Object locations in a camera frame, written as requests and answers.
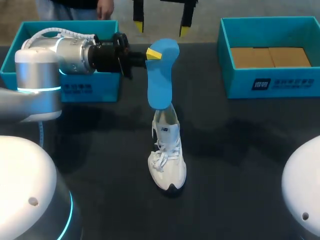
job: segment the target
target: black table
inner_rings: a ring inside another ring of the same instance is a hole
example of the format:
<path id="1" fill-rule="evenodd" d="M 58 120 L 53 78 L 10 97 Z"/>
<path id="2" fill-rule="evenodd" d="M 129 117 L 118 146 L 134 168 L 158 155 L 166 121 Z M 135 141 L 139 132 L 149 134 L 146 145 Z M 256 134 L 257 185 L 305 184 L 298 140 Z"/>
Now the black table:
<path id="1" fill-rule="evenodd" d="M 162 195 L 148 170 L 154 111 L 145 70 L 123 80 L 117 103 L 66 104 L 44 123 L 45 149 L 81 208 L 84 240 L 300 239 L 281 176 L 291 153 L 320 135 L 320 99 L 227 99 L 216 47 L 181 44 L 173 68 L 187 165 L 180 197 Z M 35 123 L 0 134 L 39 140 Z"/>

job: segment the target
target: robotic arm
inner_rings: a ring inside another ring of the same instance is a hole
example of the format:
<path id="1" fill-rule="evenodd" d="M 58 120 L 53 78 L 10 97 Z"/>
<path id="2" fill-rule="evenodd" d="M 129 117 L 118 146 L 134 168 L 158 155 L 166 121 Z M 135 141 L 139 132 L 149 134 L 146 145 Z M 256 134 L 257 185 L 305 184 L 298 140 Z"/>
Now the robotic arm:
<path id="1" fill-rule="evenodd" d="M 43 37 L 47 32 L 60 34 Z M 62 112 L 60 73 L 122 73 L 132 79 L 132 67 L 146 68 L 146 59 L 145 53 L 130 50 L 123 33 L 99 40 L 94 34 L 44 29 L 25 41 L 15 54 L 18 91 L 0 89 L 0 124 L 58 118 Z"/>

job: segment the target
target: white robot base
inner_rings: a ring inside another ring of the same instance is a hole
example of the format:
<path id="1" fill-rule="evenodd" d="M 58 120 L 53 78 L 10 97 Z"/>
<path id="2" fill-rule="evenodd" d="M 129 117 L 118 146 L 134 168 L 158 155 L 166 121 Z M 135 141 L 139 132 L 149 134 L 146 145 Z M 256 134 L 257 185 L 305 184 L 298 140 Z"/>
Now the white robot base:
<path id="1" fill-rule="evenodd" d="M 320 136 L 300 146 L 282 174 L 282 195 L 295 220 L 307 231 L 302 240 L 320 240 Z"/>
<path id="2" fill-rule="evenodd" d="M 80 211 L 50 156 L 0 136 L 0 239 L 80 240 Z"/>

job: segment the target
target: person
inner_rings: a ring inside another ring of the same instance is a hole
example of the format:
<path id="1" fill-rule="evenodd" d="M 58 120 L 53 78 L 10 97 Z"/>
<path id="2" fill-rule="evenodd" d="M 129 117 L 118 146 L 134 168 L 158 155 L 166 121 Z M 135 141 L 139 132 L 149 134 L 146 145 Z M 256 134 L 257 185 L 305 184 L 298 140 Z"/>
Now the person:
<path id="1" fill-rule="evenodd" d="M 41 21 L 109 20 L 114 0 L 35 0 Z"/>

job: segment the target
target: cardboard box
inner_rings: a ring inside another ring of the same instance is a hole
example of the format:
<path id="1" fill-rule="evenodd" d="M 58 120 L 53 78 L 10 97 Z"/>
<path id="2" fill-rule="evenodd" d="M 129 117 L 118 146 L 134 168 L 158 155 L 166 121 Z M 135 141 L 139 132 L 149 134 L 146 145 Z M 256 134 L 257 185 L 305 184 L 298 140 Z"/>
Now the cardboard box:
<path id="1" fill-rule="evenodd" d="M 311 67 L 302 47 L 270 47 L 269 51 L 276 68 Z"/>
<path id="2" fill-rule="evenodd" d="M 10 90 L 17 90 L 15 54 L 25 40 L 46 28 L 62 28 L 81 34 L 97 34 L 100 39 L 111 39 L 119 31 L 118 22 L 110 21 L 30 21 L 23 22 L 15 35 L 0 70 L 1 78 Z M 116 102 L 120 73 L 94 72 L 92 75 L 60 74 L 61 100 L 65 103 Z"/>
<path id="3" fill-rule="evenodd" d="M 315 17 L 222 18 L 217 45 L 228 98 L 320 97 L 320 25 Z M 266 50 L 257 50 L 261 48 L 269 48 L 273 66 Z M 235 51 L 247 54 L 246 62 L 239 62 Z M 266 62 L 259 65 L 260 58 Z"/>
<path id="4" fill-rule="evenodd" d="M 311 67 L 302 47 L 233 47 L 237 69 Z"/>
<path id="5" fill-rule="evenodd" d="M 237 69 L 275 67 L 268 48 L 234 47 L 231 52 Z"/>

